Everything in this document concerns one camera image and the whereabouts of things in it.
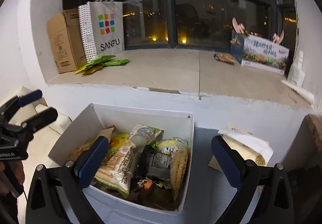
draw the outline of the white box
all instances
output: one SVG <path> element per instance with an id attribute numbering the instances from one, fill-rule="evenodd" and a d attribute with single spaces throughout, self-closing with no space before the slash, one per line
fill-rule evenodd
<path id="1" fill-rule="evenodd" d="M 69 125 L 57 140 L 48 156 L 57 164 L 63 165 L 68 160 L 70 153 L 74 149 L 84 144 L 88 138 L 97 136 L 97 133 L 100 130 L 111 125 L 115 125 L 120 132 L 130 132 L 137 124 L 164 130 L 163 139 L 180 137 L 188 142 L 190 147 L 190 159 L 186 170 L 183 195 L 179 198 L 181 201 L 178 207 L 178 211 L 182 211 L 190 176 L 194 138 L 194 120 L 190 112 L 128 108 L 92 103 L 88 105 Z M 92 189 L 96 189 L 107 197 L 132 205 L 133 207 L 149 211 L 159 211 L 124 199 L 116 198 L 113 195 L 98 190 L 93 186 L 90 187 Z"/>

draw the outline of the beige tile ledge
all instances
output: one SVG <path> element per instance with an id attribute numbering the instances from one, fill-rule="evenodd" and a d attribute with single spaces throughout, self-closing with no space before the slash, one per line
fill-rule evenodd
<path id="1" fill-rule="evenodd" d="M 144 87 L 151 91 L 201 96 L 226 95 L 276 102 L 295 109 L 311 109 L 281 83 L 283 76 L 251 67 L 229 65 L 210 51 L 142 49 L 124 51 L 117 58 L 131 62 L 106 67 L 89 76 L 58 74 L 49 84 L 92 84 Z"/>

